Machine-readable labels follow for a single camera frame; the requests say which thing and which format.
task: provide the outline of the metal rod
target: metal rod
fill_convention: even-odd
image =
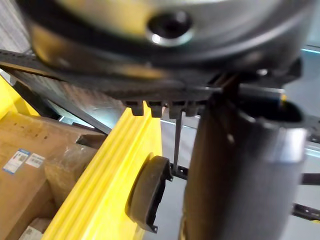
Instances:
[[[176,119],[176,124],[175,124],[174,157],[173,157],[173,173],[174,174],[176,174],[178,171],[181,127],[182,127],[182,112],[180,112],[179,117]]]

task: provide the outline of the yellow rail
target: yellow rail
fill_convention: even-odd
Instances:
[[[145,161],[162,155],[160,119],[126,109],[58,211],[43,240],[138,240],[142,231],[125,214],[128,195]]]

